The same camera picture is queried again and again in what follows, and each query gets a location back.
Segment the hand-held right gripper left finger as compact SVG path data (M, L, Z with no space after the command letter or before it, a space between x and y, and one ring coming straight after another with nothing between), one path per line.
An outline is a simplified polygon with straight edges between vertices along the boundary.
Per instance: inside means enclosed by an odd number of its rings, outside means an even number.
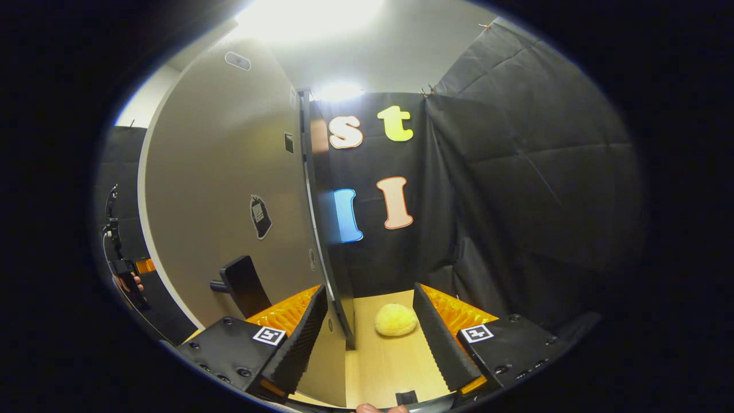
M317 285L245 321L223 317L175 346L176 355L241 392L283 402L309 365L327 311L325 285Z

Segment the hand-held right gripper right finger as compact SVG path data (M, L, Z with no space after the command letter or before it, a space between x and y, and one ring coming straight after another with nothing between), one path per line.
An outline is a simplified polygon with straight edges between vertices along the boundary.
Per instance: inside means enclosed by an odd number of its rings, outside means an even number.
M412 308L456 402L503 392L560 356L558 336L518 314L497 317L419 283Z

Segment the black door handle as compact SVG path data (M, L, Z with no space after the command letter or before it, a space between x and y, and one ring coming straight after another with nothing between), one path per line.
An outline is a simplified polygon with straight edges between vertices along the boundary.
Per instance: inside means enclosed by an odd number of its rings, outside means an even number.
M220 274L219 280L210 280L210 289L216 293L230 295L245 318L255 316L272 306L260 283L251 256L239 256L224 265L218 274Z

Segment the beige cabinet door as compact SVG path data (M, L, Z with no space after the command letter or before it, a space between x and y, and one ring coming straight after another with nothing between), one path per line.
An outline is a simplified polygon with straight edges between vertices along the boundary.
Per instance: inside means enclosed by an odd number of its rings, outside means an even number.
M251 256L272 306L325 285L327 316L295 392L346 411L345 323L315 222L309 133L307 103L275 55L256 38L225 35L181 73L150 122L140 220L158 275L199 332L247 319L209 285L239 256ZM189 364L238 395L295 408L292 394L270 402Z

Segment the yellow round sponge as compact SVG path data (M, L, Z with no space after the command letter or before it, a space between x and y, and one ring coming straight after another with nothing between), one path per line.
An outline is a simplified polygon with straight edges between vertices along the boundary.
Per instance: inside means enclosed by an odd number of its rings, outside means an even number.
M401 337L412 333L419 319L412 308L402 304L389 303L382 306L374 318L377 334L386 337Z

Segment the black backdrop cloth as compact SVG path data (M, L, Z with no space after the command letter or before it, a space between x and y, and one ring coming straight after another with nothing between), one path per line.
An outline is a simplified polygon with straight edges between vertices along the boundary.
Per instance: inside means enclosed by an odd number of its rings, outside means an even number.
M600 311L639 259L645 186L631 133L579 66L514 22L487 24L426 94L326 102L294 89L309 108L315 222L347 346L357 298L415 282L557 329ZM133 129L132 149L120 126L106 133L90 208L92 255L131 311L102 228L119 185L124 255L151 258L138 204L147 129Z

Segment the ceiling light panel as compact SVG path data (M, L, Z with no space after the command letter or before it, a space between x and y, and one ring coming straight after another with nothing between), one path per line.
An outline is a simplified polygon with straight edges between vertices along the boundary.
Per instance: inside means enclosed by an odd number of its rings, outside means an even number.
M334 84L326 85L321 89L318 89L312 97L312 101L326 101L326 102L340 102L364 94L364 89L359 85L352 84L349 82L339 82Z
M265 42L289 44L355 32L385 0L255 0L235 15L236 31Z

